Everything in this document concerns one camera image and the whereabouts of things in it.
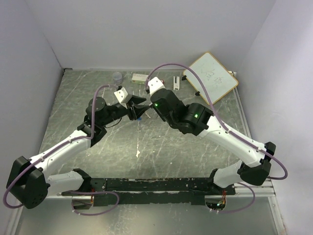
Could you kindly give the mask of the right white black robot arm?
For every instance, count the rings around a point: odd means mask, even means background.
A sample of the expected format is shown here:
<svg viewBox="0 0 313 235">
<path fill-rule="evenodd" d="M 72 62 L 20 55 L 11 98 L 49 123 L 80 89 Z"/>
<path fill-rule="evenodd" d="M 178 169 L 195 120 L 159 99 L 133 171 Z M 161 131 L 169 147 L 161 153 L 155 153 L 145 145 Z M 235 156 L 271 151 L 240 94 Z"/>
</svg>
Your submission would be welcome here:
<svg viewBox="0 0 313 235">
<path fill-rule="evenodd" d="M 239 158 L 235 164 L 211 172 L 207 183 L 211 194 L 217 195 L 224 188 L 240 182 L 261 186 L 267 179 L 271 163 L 266 154 L 275 152 L 275 144 L 256 142 L 238 131 L 231 135 L 222 128 L 210 109 L 199 103 L 185 105 L 171 90 L 162 88 L 153 93 L 150 100 L 153 109 L 171 128 L 183 134 L 208 138 Z"/>
</svg>

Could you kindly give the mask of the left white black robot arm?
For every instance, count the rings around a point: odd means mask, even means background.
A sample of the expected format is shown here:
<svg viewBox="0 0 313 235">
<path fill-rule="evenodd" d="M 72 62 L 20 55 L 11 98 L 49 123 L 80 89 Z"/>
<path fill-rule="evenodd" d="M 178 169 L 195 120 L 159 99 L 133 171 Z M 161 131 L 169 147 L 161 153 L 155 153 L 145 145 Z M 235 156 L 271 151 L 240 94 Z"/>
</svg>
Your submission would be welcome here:
<svg viewBox="0 0 313 235">
<path fill-rule="evenodd" d="M 76 191 L 79 195 L 91 192 L 91 177 L 77 168 L 65 174 L 53 172 L 70 157 L 93 147 L 107 133 L 106 125 L 128 116 L 130 120 L 141 117 L 150 107 L 146 98 L 132 95 L 126 103 L 107 105 L 97 97 L 89 101 L 84 121 L 66 139 L 41 154 L 26 159 L 21 156 L 12 165 L 7 181 L 3 203 L 11 193 L 22 206 L 32 209 L 48 195 L 59 192 Z"/>
</svg>

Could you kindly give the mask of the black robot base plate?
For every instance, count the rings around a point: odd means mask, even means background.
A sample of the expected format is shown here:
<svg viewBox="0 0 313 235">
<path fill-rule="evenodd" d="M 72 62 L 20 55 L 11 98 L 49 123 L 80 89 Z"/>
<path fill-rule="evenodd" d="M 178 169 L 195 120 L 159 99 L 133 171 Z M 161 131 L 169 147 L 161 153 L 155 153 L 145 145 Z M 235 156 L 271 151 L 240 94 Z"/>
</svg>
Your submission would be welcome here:
<svg viewBox="0 0 313 235">
<path fill-rule="evenodd" d="M 120 205 L 177 204 L 205 205 L 205 197 L 234 195 L 235 188 L 214 186 L 210 178 L 92 178 L 88 188 L 80 192 L 114 191 Z"/>
</svg>

